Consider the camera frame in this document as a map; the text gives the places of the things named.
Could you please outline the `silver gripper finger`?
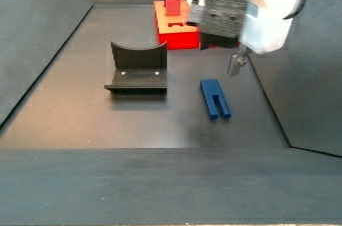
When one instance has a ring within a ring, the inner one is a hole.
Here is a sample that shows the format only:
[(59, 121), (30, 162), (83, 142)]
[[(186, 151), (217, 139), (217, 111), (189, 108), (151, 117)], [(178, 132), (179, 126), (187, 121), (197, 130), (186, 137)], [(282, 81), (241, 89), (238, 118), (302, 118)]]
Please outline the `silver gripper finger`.
[(237, 76), (241, 72), (241, 68), (247, 63), (247, 55), (250, 49), (246, 46), (239, 48), (239, 51), (231, 56), (227, 73), (230, 76)]

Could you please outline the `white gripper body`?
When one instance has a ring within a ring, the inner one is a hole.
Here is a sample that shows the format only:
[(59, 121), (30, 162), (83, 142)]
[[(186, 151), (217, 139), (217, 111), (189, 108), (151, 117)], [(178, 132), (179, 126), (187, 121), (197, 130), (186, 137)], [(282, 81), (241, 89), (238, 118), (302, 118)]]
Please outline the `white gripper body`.
[(303, 5), (305, 0), (247, 0), (238, 46), (246, 46), (258, 54), (278, 50)]

